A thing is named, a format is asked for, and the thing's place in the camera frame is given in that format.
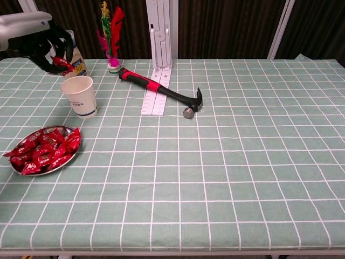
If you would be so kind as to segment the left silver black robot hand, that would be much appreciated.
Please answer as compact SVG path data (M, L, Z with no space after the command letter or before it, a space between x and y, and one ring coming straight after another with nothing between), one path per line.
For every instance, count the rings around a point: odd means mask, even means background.
M47 12L2 15L1 51L16 51L51 74L74 70L72 37Z

